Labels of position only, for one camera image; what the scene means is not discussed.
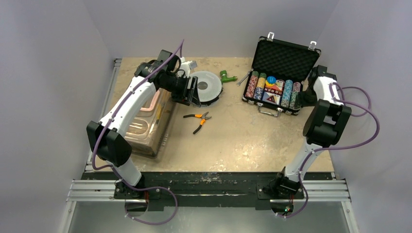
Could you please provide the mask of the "clear round disc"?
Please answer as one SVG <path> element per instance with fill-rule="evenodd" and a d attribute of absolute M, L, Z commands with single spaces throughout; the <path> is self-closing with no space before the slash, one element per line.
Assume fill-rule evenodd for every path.
<path fill-rule="evenodd" d="M 278 91 L 283 91 L 284 86 L 285 86 L 285 81 L 281 80 L 281 79 L 278 79 L 278 80 L 276 80 L 275 85 L 276 85 Z"/>

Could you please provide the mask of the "black poker set case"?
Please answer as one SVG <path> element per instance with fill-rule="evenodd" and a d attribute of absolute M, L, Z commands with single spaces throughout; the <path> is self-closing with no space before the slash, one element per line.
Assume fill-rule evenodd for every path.
<path fill-rule="evenodd" d="M 274 76 L 276 80 L 292 80 L 292 82 L 300 82 L 300 92 L 303 91 L 304 82 L 309 77 L 312 68 L 321 56 L 321 50 L 316 47 L 317 43 L 311 41 L 308 46 L 299 45 L 287 41 L 277 40 L 274 38 L 274 33 L 270 32 L 267 36 L 261 36 L 257 43 L 257 48 L 254 54 L 251 65 L 252 71 L 266 73 L 267 76 Z M 282 107 L 261 100 L 256 100 L 253 97 L 245 96 L 246 89 L 250 80 L 247 79 L 242 100 L 248 104 L 256 105 L 257 110 L 261 114 L 278 117 L 281 114 L 298 115 L 301 107 L 297 102 L 297 109 Z M 278 95 L 283 94 L 283 91 L 275 91 Z"/>

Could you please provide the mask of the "blue poker button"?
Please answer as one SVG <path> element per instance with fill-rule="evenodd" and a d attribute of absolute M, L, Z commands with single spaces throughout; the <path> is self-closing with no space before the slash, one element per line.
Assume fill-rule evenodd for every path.
<path fill-rule="evenodd" d="M 274 76 L 268 76 L 266 79 L 266 85 L 273 86 L 276 83 L 276 78 Z"/>

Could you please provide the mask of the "yellow dealer button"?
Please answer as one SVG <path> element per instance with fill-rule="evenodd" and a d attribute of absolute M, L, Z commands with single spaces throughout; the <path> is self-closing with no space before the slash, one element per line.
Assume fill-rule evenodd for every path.
<path fill-rule="evenodd" d="M 279 91 L 280 88 L 276 83 L 266 82 L 265 86 L 264 86 L 264 90 L 267 91 L 267 92 L 275 92 L 275 91 Z"/>

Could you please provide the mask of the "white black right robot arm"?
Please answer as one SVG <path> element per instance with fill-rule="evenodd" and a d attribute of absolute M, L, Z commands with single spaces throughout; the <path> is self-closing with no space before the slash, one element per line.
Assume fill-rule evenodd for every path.
<path fill-rule="evenodd" d="M 297 96 L 301 107 L 312 106 L 304 128 L 305 141 L 295 156 L 273 184 L 273 192 L 283 198 L 300 188 L 300 182 L 322 149 L 336 145 L 352 114 L 352 109 L 341 102 L 336 88 L 337 77 L 318 65 L 308 77 L 308 87 Z"/>

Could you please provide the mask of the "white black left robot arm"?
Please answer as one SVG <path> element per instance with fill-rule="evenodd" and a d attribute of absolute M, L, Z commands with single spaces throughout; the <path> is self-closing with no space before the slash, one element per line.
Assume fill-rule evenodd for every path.
<path fill-rule="evenodd" d="M 156 59 L 137 67 L 129 86 L 113 108 L 86 127 L 92 157 L 106 161 L 107 166 L 127 184 L 126 193 L 134 199 L 143 196 L 145 185 L 140 181 L 141 172 L 131 159 L 132 147 L 125 139 L 129 126 L 159 89 L 170 92 L 177 103 L 199 105 L 197 78 L 190 76 L 196 67 L 195 61 L 162 50 Z"/>

